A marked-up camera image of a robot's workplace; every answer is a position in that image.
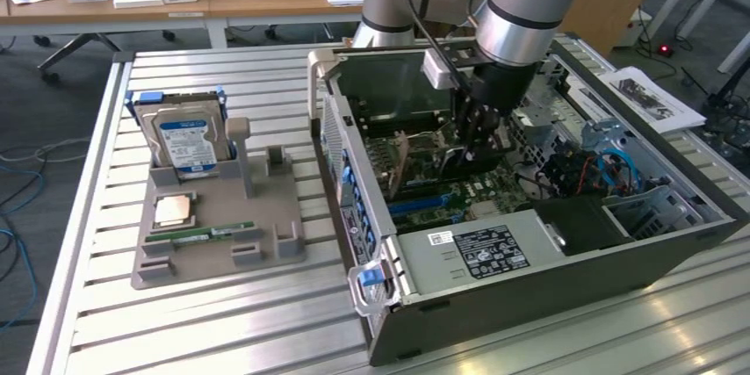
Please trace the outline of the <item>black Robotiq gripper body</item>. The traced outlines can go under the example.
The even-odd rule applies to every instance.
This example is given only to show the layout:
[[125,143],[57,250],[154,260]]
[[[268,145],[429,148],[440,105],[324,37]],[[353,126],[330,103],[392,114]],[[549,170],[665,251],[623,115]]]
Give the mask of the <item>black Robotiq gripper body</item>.
[[474,68],[470,97],[500,112],[512,112],[521,104],[538,63],[517,67],[492,62]]

